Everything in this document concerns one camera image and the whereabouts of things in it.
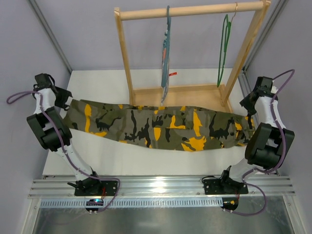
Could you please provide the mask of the camouflage yellow green trousers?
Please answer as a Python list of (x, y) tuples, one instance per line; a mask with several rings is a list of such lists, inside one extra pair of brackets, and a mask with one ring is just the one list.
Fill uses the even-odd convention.
[(245, 146), (251, 116), (195, 106), (134, 106), (72, 100), (65, 124), (78, 131), (150, 149), (198, 152)]

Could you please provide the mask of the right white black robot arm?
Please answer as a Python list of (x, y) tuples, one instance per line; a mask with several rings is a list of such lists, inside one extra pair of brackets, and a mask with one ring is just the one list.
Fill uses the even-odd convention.
[(224, 170), (219, 178), (202, 179), (206, 195), (247, 194), (246, 179), (257, 172), (268, 174), (284, 162), (294, 140), (294, 132), (287, 130), (278, 112), (278, 89), (273, 79), (258, 77), (254, 89), (241, 100), (248, 117), (258, 115), (260, 123), (247, 144), (244, 158)]

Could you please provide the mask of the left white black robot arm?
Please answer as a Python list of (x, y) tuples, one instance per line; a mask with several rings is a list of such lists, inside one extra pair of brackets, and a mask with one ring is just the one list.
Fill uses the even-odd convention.
[(56, 107), (68, 110), (71, 92), (56, 87), (50, 74), (38, 74), (35, 81), (32, 94), (36, 99), (36, 109), (27, 118), (27, 123), (40, 145), (59, 155), (74, 172), (76, 182), (68, 185), (75, 188), (75, 196), (100, 196), (102, 181), (73, 147), (71, 131), (56, 110)]

